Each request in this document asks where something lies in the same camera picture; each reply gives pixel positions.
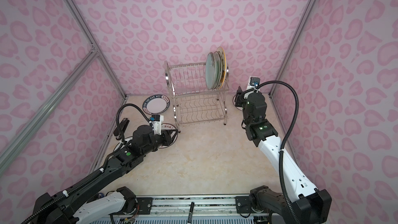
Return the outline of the mint green flower plate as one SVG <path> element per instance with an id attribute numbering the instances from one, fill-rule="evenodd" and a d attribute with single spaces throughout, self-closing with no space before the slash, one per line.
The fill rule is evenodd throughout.
<path id="1" fill-rule="evenodd" d="M 208 90 L 211 90 L 214 85 L 216 78 L 216 61 L 213 52 L 207 55 L 206 65 L 205 65 L 205 81 Z"/>

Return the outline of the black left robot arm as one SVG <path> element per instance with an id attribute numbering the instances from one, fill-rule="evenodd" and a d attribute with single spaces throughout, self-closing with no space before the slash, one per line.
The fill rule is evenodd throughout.
<path id="1" fill-rule="evenodd" d="M 178 138 L 177 129 L 161 130 L 155 134 L 149 125 L 141 125 L 133 135 L 122 141 L 115 151 L 108 154 L 99 169 L 76 184 L 55 193 L 40 196 L 31 216 L 24 224 L 76 224 L 74 215 L 88 200 L 111 182 L 132 171 L 143 162 L 147 154 L 161 146 L 169 147 Z"/>

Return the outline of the halloween cat star plate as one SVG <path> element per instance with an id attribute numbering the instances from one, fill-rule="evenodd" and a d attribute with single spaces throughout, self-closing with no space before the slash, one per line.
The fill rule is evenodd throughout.
<path id="1" fill-rule="evenodd" d="M 218 89 L 222 88 L 222 86 L 224 85 L 225 81 L 226 81 L 226 77 L 227 77 L 227 61 L 226 61 L 226 53 L 225 50 L 222 47 L 218 47 L 217 48 L 217 53 L 220 56 L 220 60 L 221 60 L 221 74 L 220 74 L 220 81 L 219 81 L 219 85 L 218 85 Z"/>

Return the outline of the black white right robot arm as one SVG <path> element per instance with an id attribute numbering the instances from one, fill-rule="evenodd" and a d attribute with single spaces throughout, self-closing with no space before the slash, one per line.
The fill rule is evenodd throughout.
<path id="1" fill-rule="evenodd" d="M 243 129 L 249 141 L 260 149 L 278 173 L 281 192 L 268 186 L 252 189 L 249 194 L 253 212 L 280 215 L 286 224 L 323 224 L 327 221 L 332 197 L 320 190 L 299 168 L 285 150 L 283 140 L 266 119 L 264 95 L 255 90 L 239 88 L 234 104 L 243 110 Z"/>

